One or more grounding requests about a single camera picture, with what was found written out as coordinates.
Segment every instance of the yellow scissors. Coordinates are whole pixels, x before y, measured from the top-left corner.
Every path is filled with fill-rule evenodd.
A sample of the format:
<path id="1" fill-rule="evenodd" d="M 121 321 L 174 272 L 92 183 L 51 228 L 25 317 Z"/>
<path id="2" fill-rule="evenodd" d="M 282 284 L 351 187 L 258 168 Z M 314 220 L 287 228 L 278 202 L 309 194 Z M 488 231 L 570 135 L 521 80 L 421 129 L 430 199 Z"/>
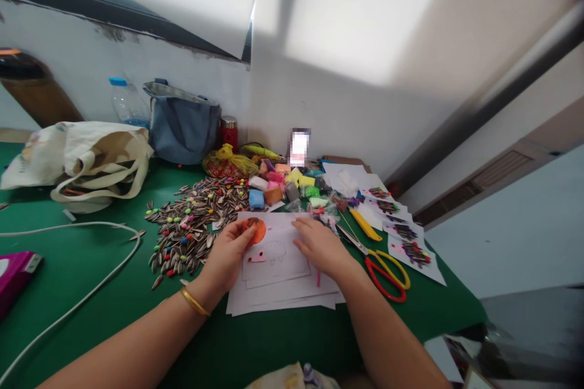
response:
<path id="1" fill-rule="evenodd" d="M 351 234 L 349 234 L 349 232 L 345 228 L 343 228 L 339 224 L 337 224 L 337 226 L 342 231 L 343 237 L 346 237 L 365 256 L 365 266 L 367 266 L 367 270 L 369 271 L 369 276 L 373 280 L 377 289 L 389 300 L 392 300 L 392 301 L 397 302 L 397 303 L 405 302 L 406 301 L 406 290 L 408 290 L 412 284 L 409 280 L 408 274 L 406 273 L 404 268 L 401 266 L 399 261 L 397 261 L 395 258 L 393 258 L 390 254 L 386 254 L 383 251 L 380 251 L 380 250 L 373 251 L 371 249 L 366 248 L 363 245 L 363 243 L 361 243 L 356 238 L 354 238 Z M 383 270 L 379 266 L 377 266 L 373 262 L 371 257 L 369 257 L 369 255 L 375 257 L 375 259 L 379 262 L 380 265 L 383 266 L 383 269 L 385 269 L 385 270 Z M 391 261 L 392 263 L 394 263 L 397 266 L 397 268 L 400 270 L 401 274 L 403 275 L 403 278 L 404 278 L 403 283 L 394 275 L 394 273 L 391 270 L 389 270 L 388 265 L 384 263 L 384 261 L 381 259 L 381 257 L 386 258 L 387 260 Z M 377 280 L 377 277 L 375 276 L 374 270 L 376 270 L 377 272 L 382 274 L 385 278 L 387 278 L 387 280 L 390 281 L 400 291 L 399 298 L 389 294 L 389 292 L 383 288 L 383 286 Z"/>

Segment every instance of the white cable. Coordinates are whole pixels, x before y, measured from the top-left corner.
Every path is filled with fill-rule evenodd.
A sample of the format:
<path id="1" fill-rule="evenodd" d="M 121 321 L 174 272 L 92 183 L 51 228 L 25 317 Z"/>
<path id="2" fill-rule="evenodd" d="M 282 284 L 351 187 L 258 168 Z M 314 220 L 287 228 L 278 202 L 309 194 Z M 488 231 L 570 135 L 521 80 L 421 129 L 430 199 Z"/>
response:
<path id="1" fill-rule="evenodd" d="M 117 267 L 115 267 L 114 270 L 112 270 L 91 292 L 89 292 L 85 296 L 85 298 L 83 298 L 81 301 L 79 301 L 77 304 L 75 304 L 71 308 L 71 310 L 69 310 L 67 313 L 65 313 L 63 316 L 61 316 L 59 319 L 57 319 L 51 325 L 49 325 L 48 328 L 46 328 L 41 334 L 36 336 L 33 339 L 33 341 L 30 342 L 26 346 L 26 348 L 23 349 L 23 351 L 18 355 L 17 358 L 14 359 L 14 362 L 12 362 L 12 364 L 8 367 L 6 372 L 0 378 L 0 386 L 2 386 L 2 384 L 4 384 L 4 382 L 8 378 L 8 375 L 13 371 L 14 367 L 16 367 L 16 364 L 20 361 L 20 359 L 22 359 L 24 357 L 24 355 L 28 352 L 28 350 L 31 349 L 32 346 L 35 343 L 37 343 L 37 341 L 39 341 L 40 338 L 42 338 L 42 336 L 47 334 L 51 329 L 55 328 L 62 320 L 64 320 L 67 316 L 69 316 L 71 313 L 73 313 L 75 310 L 77 310 L 81 305 L 84 304 L 85 301 L 87 301 L 89 298 L 91 298 L 118 270 L 123 268 L 123 266 L 130 260 L 130 258 L 132 258 L 132 256 L 136 253 L 136 251 L 138 250 L 138 247 L 140 246 L 140 233 L 138 231 L 136 231 L 133 228 L 127 227 L 125 225 L 120 225 L 120 224 L 116 224 L 113 222 L 86 222 L 86 223 L 78 223 L 78 224 L 59 225 L 56 227 L 43 228 L 43 229 L 32 230 L 32 231 L 23 231 L 23 232 L 19 232 L 19 233 L 0 233 L 0 237 L 15 237 L 15 236 L 21 236 L 21 235 L 36 234 L 36 233 L 40 233 L 43 231 L 50 231 L 50 230 L 60 229 L 60 228 L 70 228 L 70 227 L 89 226 L 89 225 L 108 225 L 108 226 L 111 226 L 114 228 L 121 228 L 121 229 L 125 229 L 128 231 L 132 231 L 137 237 L 136 245 L 134 246 L 134 249 L 132 249 L 132 251 L 128 254 L 128 256 L 126 258 L 124 258 L 123 261 L 120 264 L 118 264 Z"/>

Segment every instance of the bracelet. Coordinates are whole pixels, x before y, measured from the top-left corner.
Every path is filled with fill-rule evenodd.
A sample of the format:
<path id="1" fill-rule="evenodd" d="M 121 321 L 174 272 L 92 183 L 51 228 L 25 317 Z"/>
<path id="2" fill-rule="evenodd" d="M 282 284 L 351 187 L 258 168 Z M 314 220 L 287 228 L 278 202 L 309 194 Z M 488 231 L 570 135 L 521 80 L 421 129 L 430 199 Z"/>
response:
<path id="1" fill-rule="evenodd" d="M 206 317 L 210 317 L 211 315 L 196 301 L 196 299 L 194 299 L 191 294 L 187 291 L 186 287 L 182 287 L 181 289 L 182 292 L 182 296 L 184 296 L 184 298 L 187 300 L 187 302 L 190 304 L 191 307 L 193 307 L 197 313 L 206 316 Z"/>

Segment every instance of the canvas bag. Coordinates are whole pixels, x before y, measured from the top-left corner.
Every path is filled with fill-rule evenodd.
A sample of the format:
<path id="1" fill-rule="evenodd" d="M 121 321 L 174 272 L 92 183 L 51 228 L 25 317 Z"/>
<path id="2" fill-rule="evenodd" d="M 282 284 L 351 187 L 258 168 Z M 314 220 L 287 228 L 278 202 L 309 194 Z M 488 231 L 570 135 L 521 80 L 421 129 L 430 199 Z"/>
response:
<path id="1" fill-rule="evenodd" d="M 158 82 L 146 82 L 143 90 L 151 97 L 150 144 L 156 154 L 177 164 L 200 164 L 215 146 L 221 106 Z"/>
<path id="2" fill-rule="evenodd" d="M 153 154 L 148 130 L 107 122 L 60 122 L 33 133 L 21 154 L 2 175 L 0 188 L 55 185 L 53 200 L 73 213 L 90 213 L 110 205 L 111 198 L 129 199 L 142 188 Z M 88 193 L 61 191 L 74 182 Z M 131 184 L 121 194 L 116 184 Z"/>

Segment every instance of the hand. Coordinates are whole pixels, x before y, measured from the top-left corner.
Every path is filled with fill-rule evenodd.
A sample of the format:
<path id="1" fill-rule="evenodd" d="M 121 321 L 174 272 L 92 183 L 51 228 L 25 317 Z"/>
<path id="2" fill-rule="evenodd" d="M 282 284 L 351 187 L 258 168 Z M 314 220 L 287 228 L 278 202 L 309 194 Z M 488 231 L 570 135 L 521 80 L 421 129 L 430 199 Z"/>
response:
<path id="1" fill-rule="evenodd" d="M 302 235 L 302 239 L 294 239 L 294 244 L 321 272 L 334 279 L 338 273 L 358 266 L 341 240 L 325 225 L 309 218 L 299 218 L 292 225 Z"/>
<path id="2" fill-rule="evenodd" d="M 255 227 L 245 232 L 242 232 L 242 228 L 243 220 L 230 223 L 221 231 L 201 271 L 201 276 L 222 295 L 229 292 L 237 281 L 243 253 L 256 232 Z"/>

